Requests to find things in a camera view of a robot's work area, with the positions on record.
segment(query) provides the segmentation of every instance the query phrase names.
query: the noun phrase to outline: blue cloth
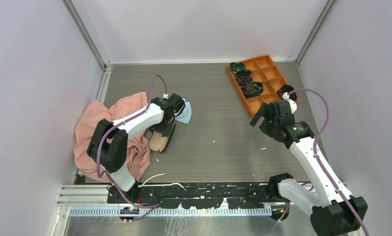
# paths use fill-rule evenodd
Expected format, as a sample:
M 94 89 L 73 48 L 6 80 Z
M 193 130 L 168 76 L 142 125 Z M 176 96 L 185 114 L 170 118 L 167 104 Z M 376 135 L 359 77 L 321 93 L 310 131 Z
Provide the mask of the blue cloth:
M 190 106 L 190 102 L 186 102 L 184 98 L 183 98 L 183 101 L 185 103 L 185 107 L 184 107 L 183 111 L 181 112 L 181 114 L 179 116 L 176 116 L 176 121 L 182 122 L 184 124 L 188 124 L 190 122 L 190 118 L 191 118 L 191 106 Z

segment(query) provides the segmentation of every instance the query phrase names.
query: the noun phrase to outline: gray wood surface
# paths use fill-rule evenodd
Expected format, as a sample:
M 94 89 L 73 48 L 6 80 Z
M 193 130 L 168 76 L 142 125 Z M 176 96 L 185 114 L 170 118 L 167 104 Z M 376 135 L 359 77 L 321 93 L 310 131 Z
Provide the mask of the gray wood surface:
M 151 152 L 151 164 L 142 180 L 168 173 L 153 181 L 264 181 L 285 172 L 297 180 L 308 180 L 284 144 L 248 124 L 250 118 L 225 66 L 224 63 L 114 66 L 106 106 L 140 91 L 149 93 L 153 74 L 159 74 L 167 82 L 168 93 L 184 97 L 192 107 L 190 123 L 177 122 L 166 151 Z M 281 62 L 277 66 L 290 85 L 303 87 L 296 63 Z M 156 80 L 154 96 L 162 94 L 163 85 Z M 300 92 L 299 98 L 296 121 L 306 121 L 317 133 L 307 96 Z

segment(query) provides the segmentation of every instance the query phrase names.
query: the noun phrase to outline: wooden organizer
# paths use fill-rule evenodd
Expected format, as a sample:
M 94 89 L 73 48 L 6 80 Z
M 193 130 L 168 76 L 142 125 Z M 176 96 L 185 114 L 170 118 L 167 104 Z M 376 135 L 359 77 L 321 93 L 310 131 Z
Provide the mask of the wooden organizer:
M 269 55 L 240 62 L 245 64 L 247 70 L 251 70 L 253 81 L 260 82 L 264 87 L 264 91 L 260 96 L 245 98 L 229 64 L 226 65 L 226 72 L 228 73 L 239 98 L 245 106 L 249 117 L 253 118 L 264 102 L 270 103 L 272 101 L 280 100 L 281 98 L 278 96 L 277 91 L 281 86 L 288 85 L 288 83 Z

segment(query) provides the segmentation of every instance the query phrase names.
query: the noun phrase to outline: white wall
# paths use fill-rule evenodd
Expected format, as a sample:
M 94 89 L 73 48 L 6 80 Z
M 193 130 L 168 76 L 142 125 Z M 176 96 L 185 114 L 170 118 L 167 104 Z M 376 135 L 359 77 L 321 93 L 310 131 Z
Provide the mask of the white wall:
M 331 164 L 369 209 L 371 235 L 392 236 L 392 0 L 339 0 L 300 64 L 329 100 Z M 322 102 L 309 96 L 317 123 Z
M 264 54 L 278 61 L 295 60 L 325 3 L 75 1 L 111 63 L 233 61 Z
M 0 236 L 46 236 L 101 69 L 61 0 L 0 0 Z

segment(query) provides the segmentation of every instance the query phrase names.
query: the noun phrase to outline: pink towel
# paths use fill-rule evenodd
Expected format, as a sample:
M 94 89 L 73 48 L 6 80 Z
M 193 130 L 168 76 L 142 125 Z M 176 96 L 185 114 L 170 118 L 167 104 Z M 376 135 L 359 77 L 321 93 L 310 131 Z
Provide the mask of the pink towel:
M 126 117 L 143 108 L 148 103 L 147 93 L 139 92 L 129 97 L 119 99 L 115 105 L 107 109 L 103 103 L 93 100 L 86 108 L 75 130 L 76 144 L 74 146 L 74 162 L 85 176 L 101 182 L 109 182 L 106 175 L 97 177 L 96 163 L 86 153 L 97 123 L 102 119 L 113 121 Z M 139 180 L 150 165 L 150 148 L 145 131 L 137 134 L 128 143 L 125 165 L 132 176 Z

